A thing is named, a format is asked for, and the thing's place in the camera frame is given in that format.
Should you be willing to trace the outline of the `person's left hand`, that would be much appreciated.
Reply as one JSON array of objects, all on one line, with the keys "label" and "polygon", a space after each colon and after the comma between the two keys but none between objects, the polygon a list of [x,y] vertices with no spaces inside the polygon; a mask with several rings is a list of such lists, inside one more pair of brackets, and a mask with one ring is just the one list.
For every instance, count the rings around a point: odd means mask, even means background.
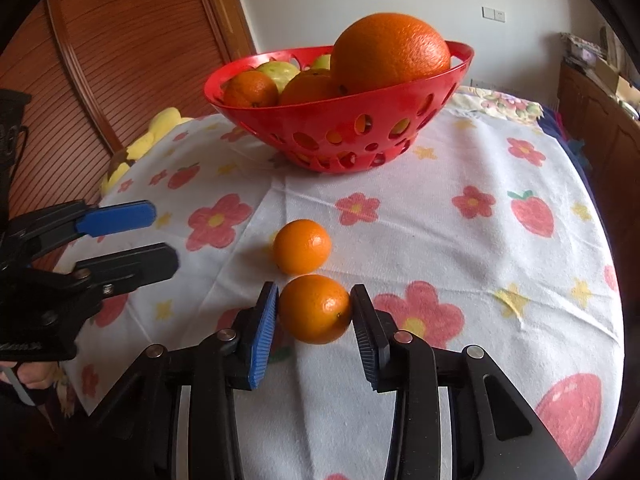
[{"label": "person's left hand", "polygon": [[1,362],[1,368],[10,368],[18,380],[29,389],[43,390],[53,384],[58,364],[55,362],[35,362],[17,365],[15,362]]}]

